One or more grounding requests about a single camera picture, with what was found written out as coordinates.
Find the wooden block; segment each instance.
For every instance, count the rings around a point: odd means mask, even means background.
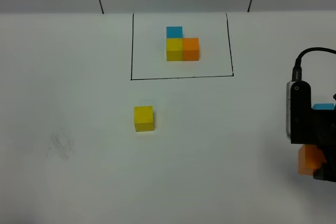
[[[183,38],[182,26],[167,26],[167,39]]]
[[[167,39],[166,41],[167,61],[183,60],[182,39]]]
[[[154,131],[154,116],[152,106],[134,107],[135,131]]]
[[[321,168],[322,163],[327,163],[323,151],[316,145],[305,144],[299,149],[299,174],[313,176]]]
[[[313,110],[334,110],[335,105],[333,103],[315,103]]]
[[[183,60],[199,60],[198,38],[183,38]]]

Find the blue cube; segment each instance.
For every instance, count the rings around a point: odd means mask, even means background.
[[[315,103],[313,110],[333,110],[335,108],[333,103]]]
[[[182,26],[167,26],[167,39],[183,38]]]

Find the smudge mark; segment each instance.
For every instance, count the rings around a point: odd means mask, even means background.
[[[68,159],[70,153],[74,152],[72,139],[62,129],[58,133],[51,134],[51,141],[58,150],[58,155],[63,159]]]

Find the orange cube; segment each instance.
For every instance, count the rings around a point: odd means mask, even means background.
[[[321,149],[316,145],[303,145],[299,150],[299,174],[314,175],[314,173],[321,168],[322,163],[327,160]]]
[[[183,38],[183,60],[199,60],[198,38]]]

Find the yellow cube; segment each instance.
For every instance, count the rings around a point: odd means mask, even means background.
[[[154,131],[154,116],[152,106],[134,107],[135,131]]]
[[[182,61],[183,60],[183,40],[167,39],[166,42],[167,61]]]

